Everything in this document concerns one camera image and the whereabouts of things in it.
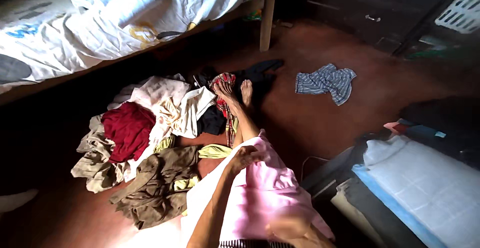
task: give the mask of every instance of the red concrete floor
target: red concrete floor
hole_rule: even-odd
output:
[[[121,87],[150,75],[191,74],[206,65],[226,72],[284,59],[255,119],[297,178],[307,156],[333,158],[361,134],[395,121],[399,109],[409,103],[478,93],[475,76],[402,61],[352,35],[311,21],[273,29],[268,52],[260,53],[257,44],[258,24],[236,22],[1,108],[8,120],[0,131],[7,158],[3,163],[12,173],[1,183],[7,188],[39,188],[40,193],[32,202],[4,214],[0,241],[5,245],[0,246],[109,248],[135,235],[132,221],[108,202],[125,184],[93,194],[85,189],[85,179],[74,179],[69,171],[81,157],[75,149],[88,132],[89,118],[104,112]],[[357,73],[345,104],[337,106],[330,94],[294,93],[297,73],[314,72],[328,63]],[[196,139],[179,138],[177,145],[225,142],[223,134],[202,134]],[[202,160],[199,170],[205,175],[218,163]],[[307,167],[307,172],[315,168]]]

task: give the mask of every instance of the white plastic basket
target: white plastic basket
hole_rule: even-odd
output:
[[[480,0],[454,0],[435,19],[435,24],[460,33],[472,33],[480,27]]]

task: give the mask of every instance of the drawer handle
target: drawer handle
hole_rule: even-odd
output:
[[[379,18],[379,17],[378,17],[378,18],[373,18],[373,17],[370,17],[370,15],[369,15],[369,14],[368,14],[368,15],[366,15],[366,16],[365,16],[365,18],[366,18],[366,19],[369,19],[369,20],[373,20],[373,21],[375,21],[375,22],[379,22],[379,21],[381,20],[381,18]]]

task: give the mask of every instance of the person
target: person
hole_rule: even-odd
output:
[[[238,118],[237,134],[234,148],[243,142],[256,138],[261,134],[247,112],[252,112],[253,87],[250,80],[245,80],[241,85],[243,105],[235,97],[232,88],[225,82],[214,85],[214,91],[225,100],[231,113]],[[268,242],[220,242],[222,226],[230,223],[224,220],[227,202],[232,191],[232,185],[237,175],[248,166],[263,161],[265,151],[259,151],[255,146],[241,146],[236,154],[225,166],[213,195],[198,219],[193,233],[188,241],[187,248],[250,248],[250,247],[295,247],[295,248],[333,248],[334,245],[321,233],[317,227],[298,213],[279,214],[267,223],[264,235],[275,241]]]

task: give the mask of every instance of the hand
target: hand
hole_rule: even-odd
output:
[[[295,248],[335,248],[311,223],[295,215],[277,217],[265,230],[269,238],[276,237]]]
[[[235,175],[238,175],[242,169],[251,163],[262,161],[263,157],[264,153],[259,152],[254,146],[242,146],[230,160],[227,168]]]

